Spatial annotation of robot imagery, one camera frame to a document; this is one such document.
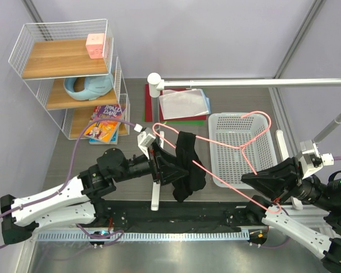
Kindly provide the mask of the silver clothes rail frame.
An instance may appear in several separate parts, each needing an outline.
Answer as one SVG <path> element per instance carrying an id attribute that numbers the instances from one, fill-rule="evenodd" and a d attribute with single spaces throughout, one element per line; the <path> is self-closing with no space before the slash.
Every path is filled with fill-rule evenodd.
<path id="1" fill-rule="evenodd" d="M 159 108 L 160 91 L 168 88 L 209 88 L 209 87 L 302 87 L 302 86 L 341 86 L 341 78 L 305 78 L 305 79 L 246 79 L 246 80 L 188 80 L 165 81 L 158 73 L 151 73 L 147 77 L 149 93 L 155 99 Z M 317 143 L 324 140 L 341 123 L 341 113 L 330 122 L 312 141 Z"/>

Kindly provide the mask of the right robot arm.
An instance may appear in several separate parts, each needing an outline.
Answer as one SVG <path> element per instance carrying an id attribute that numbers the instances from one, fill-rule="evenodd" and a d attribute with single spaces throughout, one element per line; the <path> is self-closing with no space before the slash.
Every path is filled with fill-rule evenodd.
<path id="1" fill-rule="evenodd" d="M 268 225 L 308 249 L 329 272 L 341 272 L 341 170 L 326 184 L 308 175 L 296 157 L 242 175 L 259 192 L 245 211 L 246 220 Z"/>

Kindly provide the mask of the black tank top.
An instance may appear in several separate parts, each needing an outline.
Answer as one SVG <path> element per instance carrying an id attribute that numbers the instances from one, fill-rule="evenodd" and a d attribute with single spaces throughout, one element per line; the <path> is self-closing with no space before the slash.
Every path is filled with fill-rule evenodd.
<path id="1" fill-rule="evenodd" d="M 206 172 L 193 163 L 195 161 L 203 167 L 194 147 L 195 142 L 195 134 L 179 132 L 176 142 L 176 164 L 188 171 L 188 174 L 172 183 L 173 197 L 177 202 L 185 201 L 193 192 L 204 189 L 206 185 Z"/>

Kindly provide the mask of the dark red paper sheet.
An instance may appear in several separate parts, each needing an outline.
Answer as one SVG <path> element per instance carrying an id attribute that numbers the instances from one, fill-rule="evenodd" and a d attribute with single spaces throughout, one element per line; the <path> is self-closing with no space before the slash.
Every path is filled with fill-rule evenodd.
<path id="1" fill-rule="evenodd" d="M 145 100 L 145 109 L 144 109 L 144 121 L 145 122 L 152 122 L 153 115 L 152 115 L 152 97 L 149 93 L 149 85 L 145 84 L 144 90 L 144 100 Z M 185 117 L 185 118 L 175 118 L 175 119 L 164 119 L 163 113 L 161 109 L 159 109 L 159 117 L 161 122 L 193 122 L 193 121 L 205 121 L 207 116 L 206 115 L 199 115 L 195 117 Z"/>

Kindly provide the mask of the Roald Dahl purple book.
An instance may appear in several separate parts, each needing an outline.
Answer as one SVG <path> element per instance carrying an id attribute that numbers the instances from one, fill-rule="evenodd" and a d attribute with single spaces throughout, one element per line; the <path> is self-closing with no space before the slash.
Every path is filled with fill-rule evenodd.
<path id="1" fill-rule="evenodd" d="M 106 120 L 106 118 L 121 119 L 125 108 L 121 104 L 109 104 L 96 106 L 89 120 L 89 127 L 84 132 L 84 136 L 104 144 L 109 144 L 117 132 L 120 125 L 118 121 Z"/>

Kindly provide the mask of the white plastic laundry basket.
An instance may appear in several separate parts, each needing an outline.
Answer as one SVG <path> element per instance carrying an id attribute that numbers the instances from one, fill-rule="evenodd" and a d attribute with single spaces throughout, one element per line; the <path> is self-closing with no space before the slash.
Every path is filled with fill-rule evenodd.
<path id="1" fill-rule="evenodd" d="M 240 150 L 210 143 L 211 171 L 224 180 L 222 183 L 216 178 L 213 179 L 219 187 L 225 188 L 230 184 L 236 189 L 251 189 L 249 185 L 241 182 L 243 174 L 252 172 L 250 164 L 256 171 L 277 164 L 271 133 L 263 132 L 268 127 L 267 118 L 262 114 L 251 114 L 242 118 L 243 115 L 244 113 L 216 113 L 209 116 L 211 140 L 237 147 L 262 134 L 244 150 L 248 162 Z"/>

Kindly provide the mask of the pink cube box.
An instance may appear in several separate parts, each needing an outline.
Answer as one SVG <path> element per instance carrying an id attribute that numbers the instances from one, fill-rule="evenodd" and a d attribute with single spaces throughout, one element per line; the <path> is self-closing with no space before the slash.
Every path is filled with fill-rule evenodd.
<path id="1" fill-rule="evenodd" d="M 86 49 L 91 59 L 101 59 L 105 42 L 105 33 L 88 34 Z"/>

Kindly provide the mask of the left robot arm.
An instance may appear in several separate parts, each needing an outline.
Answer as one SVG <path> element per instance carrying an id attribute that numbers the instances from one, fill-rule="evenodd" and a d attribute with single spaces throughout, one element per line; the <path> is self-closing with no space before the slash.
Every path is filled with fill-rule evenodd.
<path id="1" fill-rule="evenodd" d="M 32 237 L 34 231 L 54 223 L 55 213 L 65 221 L 66 208 L 76 204 L 88 205 L 89 210 L 73 213 L 76 224 L 94 223 L 105 226 L 110 213 L 101 207 L 102 197 L 116 190 L 116 183 L 151 175 L 160 185 L 178 182 L 190 176 L 181 165 L 180 156 L 171 155 L 153 143 L 145 153 L 127 159 L 118 148 L 106 150 L 95 165 L 70 176 L 66 182 L 32 196 L 16 198 L 4 195 L 0 198 L 1 234 L 5 245 L 13 245 Z"/>

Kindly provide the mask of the light blue cap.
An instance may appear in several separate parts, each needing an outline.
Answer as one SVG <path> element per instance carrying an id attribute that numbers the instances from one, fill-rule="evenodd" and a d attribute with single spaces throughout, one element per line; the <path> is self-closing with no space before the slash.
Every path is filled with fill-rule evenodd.
<path id="1" fill-rule="evenodd" d="M 77 101 L 96 100 L 110 92 L 114 85 L 114 77 L 111 74 L 104 76 L 85 77 L 84 89 L 76 92 L 74 84 L 76 77 L 66 78 L 64 80 L 64 89 L 66 93 Z"/>

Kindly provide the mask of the green paper sheet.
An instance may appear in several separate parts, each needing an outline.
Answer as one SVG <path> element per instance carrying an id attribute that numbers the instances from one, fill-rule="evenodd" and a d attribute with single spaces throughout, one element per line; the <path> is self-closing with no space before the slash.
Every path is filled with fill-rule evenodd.
<path id="1" fill-rule="evenodd" d="M 202 126 L 204 125 L 205 120 L 207 117 L 203 118 L 196 118 L 196 119 L 180 119 L 180 120 L 168 120 L 168 121 L 161 121 L 163 124 L 179 124 L 179 125 L 195 125 L 195 126 Z"/>

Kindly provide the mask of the clear plastic sleeve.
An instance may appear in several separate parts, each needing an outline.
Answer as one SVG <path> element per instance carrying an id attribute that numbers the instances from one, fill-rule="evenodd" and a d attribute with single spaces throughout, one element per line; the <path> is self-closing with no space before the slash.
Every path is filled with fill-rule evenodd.
<path id="1" fill-rule="evenodd" d="M 198 117 L 211 113 L 210 101 L 203 89 L 163 90 L 159 103 L 164 119 Z"/>

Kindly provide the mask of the pink wire hanger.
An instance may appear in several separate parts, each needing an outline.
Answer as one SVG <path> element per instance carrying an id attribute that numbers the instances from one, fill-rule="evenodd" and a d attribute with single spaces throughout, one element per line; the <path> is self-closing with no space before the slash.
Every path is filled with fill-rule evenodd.
<path id="1" fill-rule="evenodd" d="M 244 114 L 242 115 L 240 118 L 247 118 L 249 117 L 250 115 L 254 115 L 254 114 L 260 114 L 260 115 L 263 115 L 266 120 L 267 120 L 267 127 L 266 129 L 264 129 L 260 134 L 257 134 L 255 137 L 253 137 L 252 139 L 246 141 L 245 143 L 239 145 L 239 146 L 232 146 L 232 145 L 229 145 L 229 144 L 225 144 L 225 143 L 222 143 L 222 142 L 217 142 L 216 140 L 211 140 L 209 138 L 205 138 L 205 137 L 202 137 L 202 136 L 199 136 L 199 135 L 196 135 L 196 139 L 199 139 L 199 140 L 203 140 L 203 141 L 206 141 L 206 142 L 209 142 L 209 143 L 212 143 L 212 144 L 216 144 L 216 145 L 219 145 L 219 146 L 223 146 L 223 147 L 227 147 L 227 148 L 231 148 L 231 149 L 234 149 L 234 150 L 239 150 L 242 157 L 244 158 L 244 160 L 246 161 L 246 163 L 248 164 L 248 166 L 250 167 L 251 171 L 253 174 L 257 175 L 257 172 L 256 170 L 254 169 L 253 165 L 251 164 L 251 162 L 249 161 L 249 159 L 246 157 L 246 154 L 245 154 L 245 149 L 250 145 L 252 144 L 253 142 L 255 142 L 259 137 L 261 137 L 262 135 L 266 134 L 269 129 L 271 128 L 271 125 L 272 125 L 272 120 L 270 118 L 270 116 L 263 112 L 263 111 L 252 111 L 252 112 L 249 112 L 247 114 Z M 158 133 L 156 131 L 156 127 L 157 126 L 160 126 L 160 127 L 164 127 L 166 129 L 169 129 L 171 131 L 173 131 L 174 133 L 176 133 L 177 135 L 180 133 L 179 131 L 177 131 L 176 129 L 174 129 L 173 127 L 171 126 L 168 126 L 166 124 L 163 124 L 163 123 L 160 123 L 160 122 L 156 122 L 152 125 L 152 132 L 157 136 L 159 137 L 161 140 L 163 140 L 165 143 L 169 144 L 172 148 L 176 149 L 176 145 L 175 144 L 172 144 L 170 141 L 168 141 L 164 136 L 161 136 L 160 133 Z M 205 171 L 207 174 L 209 174 L 212 178 L 216 178 L 219 182 L 221 182 L 222 184 L 226 185 L 229 189 L 233 190 L 234 192 L 236 192 L 237 194 L 245 197 L 246 199 L 248 199 L 250 202 L 254 203 L 255 205 L 259 206 L 260 208 L 264 209 L 266 212 L 268 213 L 271 213 L 271 214 L 279 214 L 282 212 L 282 206 L 279 204 L 279 203 L 276 203 L 276 206 L 277 206 L 277 210 L 270 210 L 269 209 L 269 206 L 264 206 L 264 205 L 261 205 L 261 203 L 259 203 L 258 201 L 252 199 L 251 197 L 248 197 L 246 194 L 244 194 L 243 192 L 241 192 L 240 190 L 236 189 L 235 187 L 233 187 L 232 185 L 230 184 L 227 184 L 224 180 L 222 180 L 220 177 L 218 177 L 217 175 L 215 175 L 214 173 L 212 173 L 211 171 L 209 171 L 208 169 L 206 169 L 205 167 L 201 166 L 199 163 L 197 163 L 195 160 L 192 161 L 192 163 L 197 166 L 198 168 L 200 168 L 201 170 Z"/>

